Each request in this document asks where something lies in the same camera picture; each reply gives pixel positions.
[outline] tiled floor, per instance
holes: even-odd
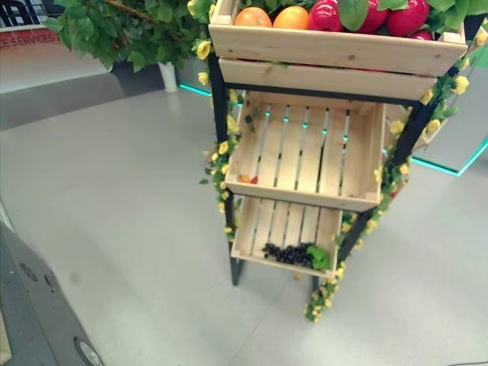
[[[163,91],[0,133],[0,194],[107,366],[435,366],[488,360],[488,156],[413,166],[319,325],[308,278],[246,264],[230,284],[202,177],[208,100]]]

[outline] orange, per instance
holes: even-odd
[[[301,6],[285,8],[274,20],[273,28],[307,29],[308,12]]]
[[[245,25],[247,27],[271,27],[271,19],[266,11],[252,6],[243,9],[236,18],[234,25]]]

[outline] grape bunch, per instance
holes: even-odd
[[[312,268],[313,256],[307,254],[307,248],[312,245],[311,242],[302,242],[299,246],[287,246],[285,249],[282,249],[268,242],[263,252],[265,253],[265,258],[273,257],[280,263]]]

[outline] teal led light strip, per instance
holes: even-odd
[[[180,84],[178,86],[182,89],[189,90],[190,92],[197,93],[199,95],[204,95],[206,97],[210,97],[212,95],[212,93],[209,93],[208,91],[200,90],[200,89],[194,88],[193,86],[190,86],[190,85]]]
[[[206,97],[210,97],[212,95],[212,93],[209,93],[208,91],[200,90],[198,88],[194,88],[193,86],[186,85],[186,84],[180,84],[179,87],[182,89],[185,89],[185,90],[189,90],[190,92],[197,93],[199,95],[204,95]],[[322,133],[327,134],[327,130],[323,129]],[[425,160],[425,159],[418,158],[418,157],[417,158],[412,157],[412,162],[414,162],[415,164],[425,166],[427,168],[437,170],[439,172],[443,172],[443,173],[446,173],[449,175],[453,175],[454,177],[461,177],[462,174],[470,167],[471,164],[473,164],[476,161],[476,159],[478,159],[478,156],[480,156],[486,148],[488,148],[488,136],[484,138],[484,140],[477,147],[477,149],[474,151],[474,153],[471,154],[471,156],[466,160],[466,162],[464,163],[463,167],[460,170],[455,170],[455,169],[449,168],[447,166],[443,166],[441,164],[430,162],[429,160]]]
[[[483,139],[481,144],[476,148],[476,150],[474,150],[474,152],[466,160],[466,162],[464,163],[463,167],[460,170],[451,169],[447,166],[435,164],[433,162],[430,162],[429,160],[424,160],[415,157],[412,158],[412,162],[414,162],[415,164],[426,166],[427,168],[437,170],[439,172],[453,175],[454,177],[461,177],[463,173],[470,167],[470,165],[473,164],[476,161],[476,159],[478,159],[478,156],[480,156],[483,153],[483,151],[485,151],[486,148],[488,148],[488,136]]]

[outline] red apple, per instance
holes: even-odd
[[[378,0],[368,0],[368,14],[357,33],[372,34],[381,27],[387,19],[390,10],[377,10]]]
[[[419,29],[429,15],[429,4],[424,0],[408,0],[406,9],[388,15],[387,30],[395,37],[405,37]]]
[[[419,30],[412,34],[409,38],[413,38],[415,40],[432,40],[432,33],[428,32],[427,30]]]
[[[312,31],[340,32],[344,29],[337,13],[337,0],[319,0],[308,18],[307,29]]]

